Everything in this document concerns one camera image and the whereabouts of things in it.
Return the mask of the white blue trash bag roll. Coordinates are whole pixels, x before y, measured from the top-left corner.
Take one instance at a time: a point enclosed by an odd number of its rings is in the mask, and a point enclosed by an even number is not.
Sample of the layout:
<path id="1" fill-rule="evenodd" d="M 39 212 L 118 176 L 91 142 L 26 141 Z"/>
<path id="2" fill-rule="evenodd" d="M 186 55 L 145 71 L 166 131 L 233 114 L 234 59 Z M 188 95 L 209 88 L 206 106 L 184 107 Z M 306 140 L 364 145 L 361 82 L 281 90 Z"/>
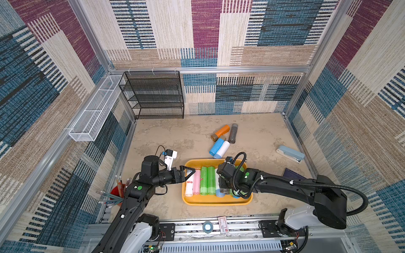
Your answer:
<path id="1" fill-rule="evenodd" d="M 187 175 L 190 175 L 190 177 L 186 181 L 185 196 L 192 197 L 194 191 L 194 173 L 192 170 L 187 170 Z"/>

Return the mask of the light blue trash bag roll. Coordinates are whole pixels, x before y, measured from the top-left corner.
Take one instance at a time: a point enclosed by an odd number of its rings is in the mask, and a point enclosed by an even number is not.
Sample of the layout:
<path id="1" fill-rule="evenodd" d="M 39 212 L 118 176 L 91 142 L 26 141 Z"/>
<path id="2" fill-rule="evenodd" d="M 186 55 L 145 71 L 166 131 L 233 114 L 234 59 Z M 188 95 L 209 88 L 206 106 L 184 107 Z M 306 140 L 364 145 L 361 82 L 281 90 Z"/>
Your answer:
<path id="1" fill-rule="evenodd" d="M 218 138 L 217 141 L 214 143 L 213 147 L 210 149 L 209 154 L 214 156 L 218 150 L 221 148 L 225 140 L 223 138 Z"/>

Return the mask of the white blue-end trash bag roll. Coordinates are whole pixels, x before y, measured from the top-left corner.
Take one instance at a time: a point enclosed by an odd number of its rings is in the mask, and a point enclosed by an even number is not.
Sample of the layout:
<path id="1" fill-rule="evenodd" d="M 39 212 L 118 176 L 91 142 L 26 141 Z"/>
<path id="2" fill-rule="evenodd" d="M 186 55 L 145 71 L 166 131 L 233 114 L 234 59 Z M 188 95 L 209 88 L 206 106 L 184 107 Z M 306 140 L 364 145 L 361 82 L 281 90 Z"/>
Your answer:
<path id="1" fill-rule="evenodd" d="M 225 155 L 226 151 L 229 149 L 230 145 L 231 144 L 228 141 L 224 141 L 223 144 L 221 145 L 221 147 L 215 153 L 214 158 L 215 159 L 222 158 Z"/>

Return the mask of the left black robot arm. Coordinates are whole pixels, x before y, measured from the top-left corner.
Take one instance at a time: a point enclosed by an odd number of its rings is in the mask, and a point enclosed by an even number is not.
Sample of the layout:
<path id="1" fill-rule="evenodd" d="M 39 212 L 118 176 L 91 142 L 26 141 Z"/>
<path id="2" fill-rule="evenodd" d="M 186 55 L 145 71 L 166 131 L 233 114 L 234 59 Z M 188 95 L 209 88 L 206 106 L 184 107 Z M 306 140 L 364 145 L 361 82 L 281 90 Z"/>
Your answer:
<path id="1" fill-rule="evenodd" d="M 127 187 L 120 210 L 93 252 L 139 252 L 151 237 L 158 236 L 159 219 L 143 214 L 156 188 L 186 182 L 195 172 L 186 166 L 168 170 L 158 156 L 146 156 L 139 179 Z"/>

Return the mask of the short green trash bag roll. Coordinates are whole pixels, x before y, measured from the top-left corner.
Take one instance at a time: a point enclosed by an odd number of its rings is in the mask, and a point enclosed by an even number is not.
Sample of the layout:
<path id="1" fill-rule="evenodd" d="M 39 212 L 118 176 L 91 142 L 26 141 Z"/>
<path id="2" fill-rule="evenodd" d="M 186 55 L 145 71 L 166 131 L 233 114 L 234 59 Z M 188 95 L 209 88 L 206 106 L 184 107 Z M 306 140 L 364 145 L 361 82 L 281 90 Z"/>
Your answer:
<path id="1" fill-rule="evenodd" d="M 216 195 L 215 167 L 207 168 L 207 192 L 208 195 Z"/>

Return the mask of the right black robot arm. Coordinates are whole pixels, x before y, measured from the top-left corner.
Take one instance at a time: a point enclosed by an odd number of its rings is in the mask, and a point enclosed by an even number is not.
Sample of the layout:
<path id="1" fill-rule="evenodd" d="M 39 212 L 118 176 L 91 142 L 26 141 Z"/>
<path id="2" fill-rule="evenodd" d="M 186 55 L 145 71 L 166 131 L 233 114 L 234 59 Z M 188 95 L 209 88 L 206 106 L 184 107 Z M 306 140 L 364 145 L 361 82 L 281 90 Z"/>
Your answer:
<path id="1" fill-rule="evenodd" d="M 368 197 L 361 191 L 334 184 L 323 175 L 317 176 L 316 179 L 294 180 L 252 168 L 241 171 L 229 162 L 220 164 L 217 174 L 220 177 L 220 185 L 230 188 L 240 197 L 249 198 L 252 194 L 261 193 L 302 201 L 313 207 L 312 216 L 334 229 L 346 229 L 347 217 L 363 212 L 369 204 Z M 345 191 L 360 196 L 361 206 L 348 211 Z"/>

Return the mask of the pink trash bag roll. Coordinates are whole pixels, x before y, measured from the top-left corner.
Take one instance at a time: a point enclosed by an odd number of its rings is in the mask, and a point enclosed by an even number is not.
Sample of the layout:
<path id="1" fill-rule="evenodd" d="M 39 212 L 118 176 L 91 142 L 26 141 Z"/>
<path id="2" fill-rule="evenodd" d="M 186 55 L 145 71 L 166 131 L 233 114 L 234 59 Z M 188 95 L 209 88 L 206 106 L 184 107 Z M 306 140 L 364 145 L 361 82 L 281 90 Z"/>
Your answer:
<path id="1" fill-rule="evenodd" d="M 193 195 L 200 194 L 200 180 L 201 180 L 200 170 L 196 169 L 193 180 Z"/>

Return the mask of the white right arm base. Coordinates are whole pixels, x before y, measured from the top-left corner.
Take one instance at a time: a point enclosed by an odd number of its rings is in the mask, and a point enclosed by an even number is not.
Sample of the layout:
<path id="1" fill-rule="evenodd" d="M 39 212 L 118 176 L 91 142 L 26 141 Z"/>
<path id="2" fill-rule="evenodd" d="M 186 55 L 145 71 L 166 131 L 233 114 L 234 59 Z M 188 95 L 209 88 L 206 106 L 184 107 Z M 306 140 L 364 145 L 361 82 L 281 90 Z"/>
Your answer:
<path id="1" fill-rule="evenodd" d="M 319 225 L 313 206 L 304 205 L 294 209 L 284 208 L 277 220 L 263 220 L 258 227 L 264 238 L 293 237 L 306 226 Z"/>

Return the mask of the white labelled trash bag roll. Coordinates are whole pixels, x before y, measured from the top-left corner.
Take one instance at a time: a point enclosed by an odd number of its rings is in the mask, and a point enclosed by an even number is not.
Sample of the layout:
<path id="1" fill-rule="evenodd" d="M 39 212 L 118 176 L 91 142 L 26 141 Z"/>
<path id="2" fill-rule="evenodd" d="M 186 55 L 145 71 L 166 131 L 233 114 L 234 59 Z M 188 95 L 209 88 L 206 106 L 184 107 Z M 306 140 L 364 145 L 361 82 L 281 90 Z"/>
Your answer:
<path id="1" fill-rule="evenodd" d="M 217 169 L 215 169 L 215 190 L 216 196 L 219 198 L 225 197 L 225 194 L 221 192 L 220 184 L 219 184 L 219 175 L 217 174 Z"/>

